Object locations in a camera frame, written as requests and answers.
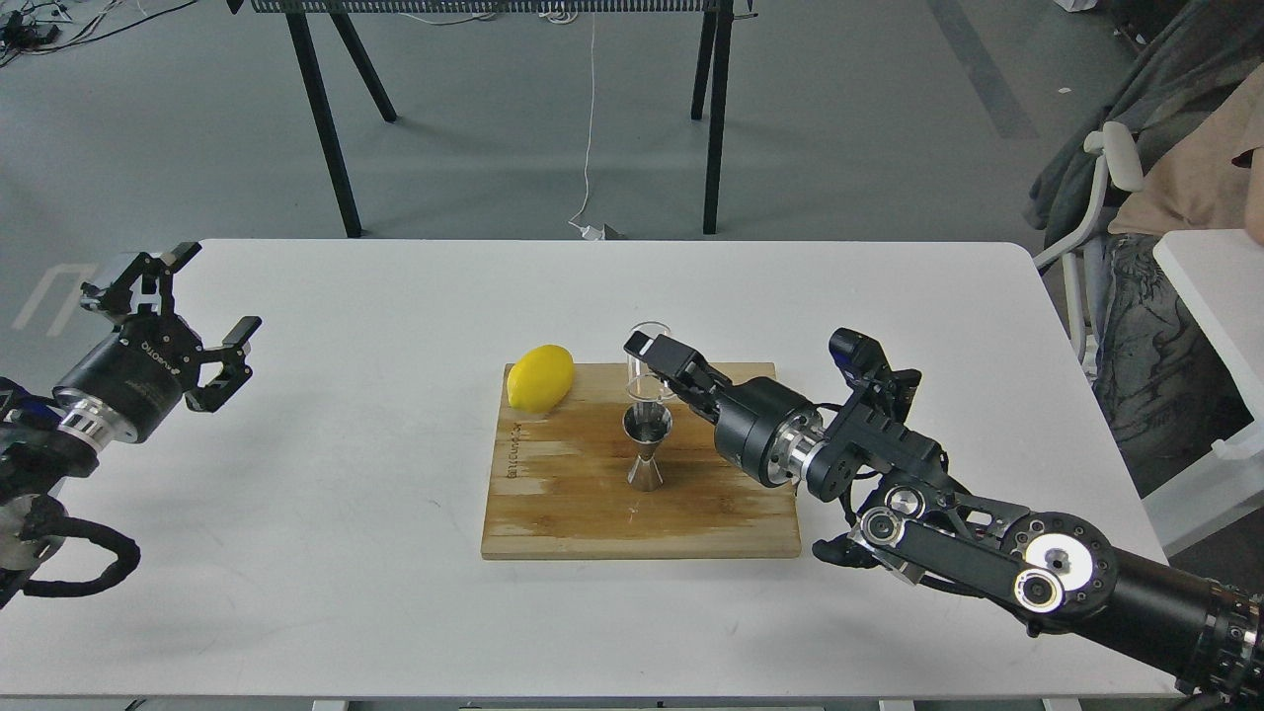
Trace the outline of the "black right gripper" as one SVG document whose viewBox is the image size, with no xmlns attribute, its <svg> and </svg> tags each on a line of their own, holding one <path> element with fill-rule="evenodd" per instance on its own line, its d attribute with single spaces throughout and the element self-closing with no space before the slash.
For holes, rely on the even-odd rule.
<svg viewBox="0 0 1264 711">
<path fill-rule="evenodd" d="M 771 378 L 741 385 L 672 337 L 628 337 L 628 356 L 652 369 L 691 412 L 715 425 L 715 450 L 769 490 L 801 476 L 825 442 L 817 404 Z"/>
</svg>

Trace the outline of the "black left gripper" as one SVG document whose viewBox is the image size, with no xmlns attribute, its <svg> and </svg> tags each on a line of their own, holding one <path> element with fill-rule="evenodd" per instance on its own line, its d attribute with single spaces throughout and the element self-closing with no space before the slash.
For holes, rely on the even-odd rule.
<svg viewBox="0 0 1264 711">
<path fill-rule="evenodd" d="M 59 406 L 99 402 L 121 419 L 118 440 L 147 442 L 182 399 L 190 410 L 215 412 L 252 378 L 249 339 L 262 318 L 241 318 L 207 350 L 176 312 L 174 275 L 198 252 L 198 242 L 185 242 L 162 256 L 125 256 L 105 286 L 81 283 L 81 307 L 112 321 L 114 334 L 59 380 Z M 216 363 L 217 374 L 198 385 L 204 366 Z"/>
</svg>

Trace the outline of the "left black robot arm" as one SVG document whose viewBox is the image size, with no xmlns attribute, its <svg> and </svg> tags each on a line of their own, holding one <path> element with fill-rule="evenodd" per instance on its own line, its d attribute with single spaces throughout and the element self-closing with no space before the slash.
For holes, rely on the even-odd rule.
<svg viewBox="0 0 1264 711">
<path fill-rule="evenodd" d="M 249 338 L 258 316 L 243 318 L 216 348 L 204 345 L 174 307 L 174 275 L 201 245 L 163 256 L 138 253 L 105 286 L 82 283 L 81 306 L 112 321 L 112 331 L 59 378 L 51 396 L 3 381 L 1 598 L 99 595 L 121 584 L 142 559 L 138 544 L 102 522 L 73 517 L 56 497 L 59 483 L 99 468 L 110 442 L 147 442 L 185 402 L 217 411 L 252 377 Z M 112 553 L 99 577 L 38 581 L 35 572 L 68 539 Z"/>
</svg>

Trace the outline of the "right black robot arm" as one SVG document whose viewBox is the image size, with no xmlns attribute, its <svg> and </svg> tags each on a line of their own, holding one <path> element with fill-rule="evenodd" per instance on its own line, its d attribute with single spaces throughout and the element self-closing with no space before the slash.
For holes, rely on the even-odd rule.
<svg viewBox="0 0 1264 711">
<path fill-rule="evenodd" d="M 1071 633 L 1170 673 L 1196 708 L 1261 707 L 1261 597 L 1152 562 L 1071 512 L 972 495 L 939 442 L 908 428 L 919 369 L 841 328 L 828 350 L 844 404 L 767 377 L 736 385 L 700 352 L 636 330 L 624 350 L 710 423 L 715 449 L 766 487 L 839 501 L 849 530 L 813 545 L 841 566 L 988 598 L 1030 636 Z"/>
</svg>

